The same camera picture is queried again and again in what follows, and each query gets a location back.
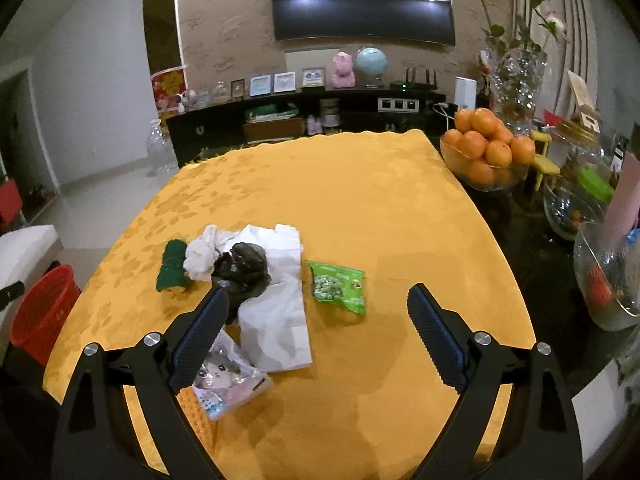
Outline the yellow foam fruit net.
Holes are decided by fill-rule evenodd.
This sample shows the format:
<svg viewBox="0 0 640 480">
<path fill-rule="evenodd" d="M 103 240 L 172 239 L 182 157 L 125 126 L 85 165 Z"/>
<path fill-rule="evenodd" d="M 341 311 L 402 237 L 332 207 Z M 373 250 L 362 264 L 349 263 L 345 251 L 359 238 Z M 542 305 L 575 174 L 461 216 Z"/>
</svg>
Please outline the yellow foam fruit net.
<svg viewBox="0 0 640 480">
<path fill-rule="evenodd" d="M 217 423 L 208 418 L 200 401 L 191 388 L 182 389 L 177 396 L 180 408 L 186 415 L 186 420 L 198 437 L 209 456 L 214 455 L 216 444 Z"/>
</svg>

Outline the clear cartoon plastic packet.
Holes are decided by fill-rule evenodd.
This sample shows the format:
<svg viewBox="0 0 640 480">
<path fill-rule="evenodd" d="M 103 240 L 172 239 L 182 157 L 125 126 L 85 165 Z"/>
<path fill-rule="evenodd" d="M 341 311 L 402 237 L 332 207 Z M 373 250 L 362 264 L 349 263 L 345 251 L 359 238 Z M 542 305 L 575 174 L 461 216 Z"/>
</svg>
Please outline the clear cartoon plastic packet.
<svg viewBox="0 0 640 480">
<path fill-rule="evenodd" d="M 220 419 L 272 385 L 269 375 L 250 364 L 241 347 L 221 330 L 192 384 L 207 417 Z"/>
</svg>

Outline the white mesh cloth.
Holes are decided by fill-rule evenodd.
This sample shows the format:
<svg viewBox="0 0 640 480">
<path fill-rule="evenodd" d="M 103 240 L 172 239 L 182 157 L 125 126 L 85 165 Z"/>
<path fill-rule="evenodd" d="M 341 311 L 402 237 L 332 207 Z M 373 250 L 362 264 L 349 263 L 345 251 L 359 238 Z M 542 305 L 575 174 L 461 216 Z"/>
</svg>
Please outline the white mesh cloth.
<svg viewBox="0 0 640 480">
<path fill-rule="evenodd" d="M 219 231 L 214 224 L 205 227 L 202 234 L 186 245 L 183 270 L 192 281 L 209 282 L 214 266 L 224 248 L 236 232 Z"/>
</svg>

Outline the white paper tissue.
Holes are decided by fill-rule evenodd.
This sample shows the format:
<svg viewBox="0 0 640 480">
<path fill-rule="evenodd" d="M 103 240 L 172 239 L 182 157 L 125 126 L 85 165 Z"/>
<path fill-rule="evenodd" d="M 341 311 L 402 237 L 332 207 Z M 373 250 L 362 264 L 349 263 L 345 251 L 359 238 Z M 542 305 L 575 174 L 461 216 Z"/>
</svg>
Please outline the white paper tissue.
<svg viewBox="0 0 640 480">
<path fill-rule="evenodd" d="M 238 324 L 243 352 L 254 367 L 265 372 L 298 370 L 312 363 L 306 321 L 302 250 L 294 226 L 272 229 L 251 226 L 238 232 L 216 234 L 217 248 L 228 252 L 233 245 L 250 243 L 266 253 L 270 284 L 265 291 L 240 305 Z"/>
</svg>

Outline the black plastic bag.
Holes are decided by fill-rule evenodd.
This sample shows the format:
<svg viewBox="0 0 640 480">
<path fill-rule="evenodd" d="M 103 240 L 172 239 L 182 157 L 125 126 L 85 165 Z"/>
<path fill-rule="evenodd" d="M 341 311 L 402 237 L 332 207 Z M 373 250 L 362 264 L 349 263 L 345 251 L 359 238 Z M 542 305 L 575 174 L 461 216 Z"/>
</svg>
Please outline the black plastic bag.
<svg viewBox="0 0 640 480">
<path fill-rule="evenodd" d="M 231 325 L 238 318 L 240 305 L 259 297 L 271 282 L 265 249 L 252 243 L 235 243 L 216 260 L 210 278 L 215 288 L 227 294 L 226 324 Z"/>
</svg>

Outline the green pea snack packet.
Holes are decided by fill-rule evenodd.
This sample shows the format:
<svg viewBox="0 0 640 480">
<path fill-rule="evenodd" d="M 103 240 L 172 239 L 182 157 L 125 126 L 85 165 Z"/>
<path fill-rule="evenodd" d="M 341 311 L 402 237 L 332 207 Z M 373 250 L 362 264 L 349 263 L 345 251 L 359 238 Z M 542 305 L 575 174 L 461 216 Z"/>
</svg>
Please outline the green pea snack packet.
<svg viewBox="0 0 640 480">
<path fill-rule="evenodd" d="M 311 272 L 311 295 L 315 300 L 344 307 L 358 315 L 367 313 L 363 271 L 314 261 L 307 264 Z"/>
</svg>

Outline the red plastic mesh basket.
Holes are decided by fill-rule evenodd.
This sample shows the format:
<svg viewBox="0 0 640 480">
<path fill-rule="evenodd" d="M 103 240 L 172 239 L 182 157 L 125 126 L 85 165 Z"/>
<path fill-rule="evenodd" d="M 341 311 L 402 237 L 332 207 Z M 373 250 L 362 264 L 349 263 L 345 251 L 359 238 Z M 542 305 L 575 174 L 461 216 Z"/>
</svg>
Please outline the red plastic mesh basket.
<svg viewBox="0 0 640 480">
<path fill-rule="evenodd" d="M 10 328 L 13 347 L 24 350 L 46 366 L 58 335 L 80 296 L 74 271 L 68 264 L 56 266 L 29 289 Z"/>
</svg>

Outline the red chair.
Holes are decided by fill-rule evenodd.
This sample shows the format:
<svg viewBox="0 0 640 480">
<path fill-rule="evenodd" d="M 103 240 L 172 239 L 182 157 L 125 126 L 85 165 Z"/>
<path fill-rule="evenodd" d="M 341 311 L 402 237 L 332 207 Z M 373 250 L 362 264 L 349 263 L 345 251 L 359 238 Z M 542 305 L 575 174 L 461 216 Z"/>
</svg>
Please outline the red chair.
<svg viewBox="0 0 640 480">
<path fill-rule="evenodd" d="M 0 186 L 0 230 L 6 232 L 22 211 L 23 202 L 14 179 Z"/>
</svg>

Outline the clear large water bottle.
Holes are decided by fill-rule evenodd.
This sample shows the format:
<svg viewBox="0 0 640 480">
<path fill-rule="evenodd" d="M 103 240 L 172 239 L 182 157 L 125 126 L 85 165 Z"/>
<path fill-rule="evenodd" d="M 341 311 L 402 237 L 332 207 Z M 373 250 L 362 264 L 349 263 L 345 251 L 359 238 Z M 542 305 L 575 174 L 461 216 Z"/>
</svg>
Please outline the clear large water bottle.
<svg viewBox="0 0 640 480">
<path fill-rule="evenodd" d="M 157 180 L 159 186 L 164 186 L 178 171 L 178 160 L 170 135 L 159 119 L 152 120 L 145 146 L 150 163 L 149 175 Z"/>
</svg>

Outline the black tv cabinet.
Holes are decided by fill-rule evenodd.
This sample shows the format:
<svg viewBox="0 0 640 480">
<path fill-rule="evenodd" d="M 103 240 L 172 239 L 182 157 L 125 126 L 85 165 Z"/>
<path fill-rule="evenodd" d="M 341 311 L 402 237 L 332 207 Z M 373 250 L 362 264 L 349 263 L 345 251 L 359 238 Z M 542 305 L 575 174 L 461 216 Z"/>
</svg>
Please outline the black tv cabinet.
<svg viewBox="0 0 640 480">
<path fill-rule="evenodd" d="M 178 163 L 209 158 L 243 145 L 342 131 L 443 133 L 446 96 L 435 91 L 306 90 L 237 100 L 171 117 Z"/>
</svg>

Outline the small yellow toy chair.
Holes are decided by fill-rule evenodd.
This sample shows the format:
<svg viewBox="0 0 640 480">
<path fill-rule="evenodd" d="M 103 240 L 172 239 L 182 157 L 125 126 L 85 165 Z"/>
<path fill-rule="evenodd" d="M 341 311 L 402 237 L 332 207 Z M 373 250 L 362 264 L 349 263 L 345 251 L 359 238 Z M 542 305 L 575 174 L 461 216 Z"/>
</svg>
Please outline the small yellow toy chair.
<svg viewBox="0 0 640 480">
<path fill-rule="evenodd" d="M 535 191 L 538 192 L 541 188 L 542 180 L 544 180 L 544 177 L 556 177 L 560 174 L 561 169 L 548 157 L 550 144 L 553 140 L 552 135 L 550 133 L 532 130 L 529 133 L 529 137 L 535 143 L 541 145 L 541 152 L 534 155 L 534 161 L 532 162 L 532 166 L 536 169 L 537 173 Z"/>
</svg>

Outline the crystal vase with roses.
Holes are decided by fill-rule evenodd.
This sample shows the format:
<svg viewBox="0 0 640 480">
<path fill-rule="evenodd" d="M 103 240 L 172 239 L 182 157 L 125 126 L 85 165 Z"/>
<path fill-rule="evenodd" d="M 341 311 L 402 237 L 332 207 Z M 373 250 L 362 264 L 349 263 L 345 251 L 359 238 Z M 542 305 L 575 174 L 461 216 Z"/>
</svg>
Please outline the crystal vase with roses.
<svg viewBox="0 0 640 480">
<path fill-rule="evenodd" d="M 567 40 L 567 24 L 561 15 L 544 10 L 549 0 L 523 0 L 524 9 L 514 14 L 508 32 L 491 18 L 488 1 L 480 0 L 480 6 L 486 20 L 490 106 L 506 128 L 526 136 L 534 126 L 549 44 Z"/>
</svg>

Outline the pink plush toy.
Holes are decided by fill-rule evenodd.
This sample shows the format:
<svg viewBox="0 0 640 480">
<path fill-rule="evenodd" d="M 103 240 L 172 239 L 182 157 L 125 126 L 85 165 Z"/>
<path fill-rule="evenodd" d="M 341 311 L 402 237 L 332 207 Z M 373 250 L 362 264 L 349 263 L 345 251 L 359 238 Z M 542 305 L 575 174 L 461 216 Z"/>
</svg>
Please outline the pink plush toy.
<svg viewBox="0 0 640 480">
<path fill-rule="evenodd" d="M 354 88 L 356 77 L 352 56 L 346 52 L 337 52 L 333 57 L 331 80 L 334 88 Z"/>
</svg>

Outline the black curved television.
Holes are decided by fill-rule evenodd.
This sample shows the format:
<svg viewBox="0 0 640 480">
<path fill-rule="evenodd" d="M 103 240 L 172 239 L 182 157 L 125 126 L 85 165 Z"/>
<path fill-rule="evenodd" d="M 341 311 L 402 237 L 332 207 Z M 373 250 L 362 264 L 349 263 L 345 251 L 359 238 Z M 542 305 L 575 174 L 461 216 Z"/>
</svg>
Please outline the black curved television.
<svg viewBox="0 0 640 480">
<path fill-rule="evenodd" d="M 274 38 L 383 38 L 453 47 L 452 0 L 271 0 Z"/>
</svg>

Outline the red festive wall poster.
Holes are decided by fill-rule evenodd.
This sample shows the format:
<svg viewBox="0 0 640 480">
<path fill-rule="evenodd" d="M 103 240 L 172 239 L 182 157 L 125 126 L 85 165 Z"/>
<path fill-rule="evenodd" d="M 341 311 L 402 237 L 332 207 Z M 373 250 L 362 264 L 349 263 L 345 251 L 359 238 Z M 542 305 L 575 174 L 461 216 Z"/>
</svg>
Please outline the red festive wall poster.
<svg viewBox="0 0 640 480">
<path fill-rule="evenodd" d="M 156 110 L 159 113 L 176 110 L 179 107 L 178 96 L 186 91 L 186 72 L 184 66 L 160 70 L 151 76 L 152 91 Z"/>
</svg>

